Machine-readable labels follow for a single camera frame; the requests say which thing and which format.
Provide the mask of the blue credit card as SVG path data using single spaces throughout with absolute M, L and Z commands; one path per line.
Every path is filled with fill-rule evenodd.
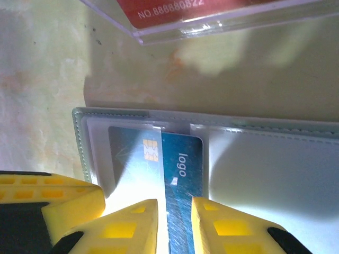
M 203 195 L 202 140 L 159 128 L 111 126 L 108 133 L 117 180 L 114 196 L 157 199 L 157 254 L 194 254 L 191 199 Z

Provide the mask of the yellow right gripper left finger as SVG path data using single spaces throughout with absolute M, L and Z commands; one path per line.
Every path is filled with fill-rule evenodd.
M 147 199 L 72 228 L 51 254 L 156 254 L 158 201 Z

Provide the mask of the pale green card holder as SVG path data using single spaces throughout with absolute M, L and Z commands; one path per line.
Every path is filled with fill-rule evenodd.
M 283 226 L 312 254 L 339 254 L 339 123 L 93 107 L 72 115 L 84 178 L 103 189 L 107 213 L 144 200 L 114 196 L 108 128 L 159 128 L 202 140 L 201 197 Z

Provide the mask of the clear acrylic card tray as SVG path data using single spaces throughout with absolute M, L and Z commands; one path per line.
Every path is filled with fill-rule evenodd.
M 339 15 L 339 0 L 274 0 L 218 14 L 137 29 L 130 23 L 117 0 L 80 1 L 143 45 Z

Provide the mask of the red credit card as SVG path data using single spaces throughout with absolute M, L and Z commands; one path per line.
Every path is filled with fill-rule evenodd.
M 130 23 L 137 29 L 272 1 L 274 0 L 117 0 Z

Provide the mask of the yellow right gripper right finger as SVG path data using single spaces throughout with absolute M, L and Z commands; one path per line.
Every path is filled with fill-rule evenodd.
M 195 254 L 312 254 L 294 235 L 271 221 L 193 197 Z

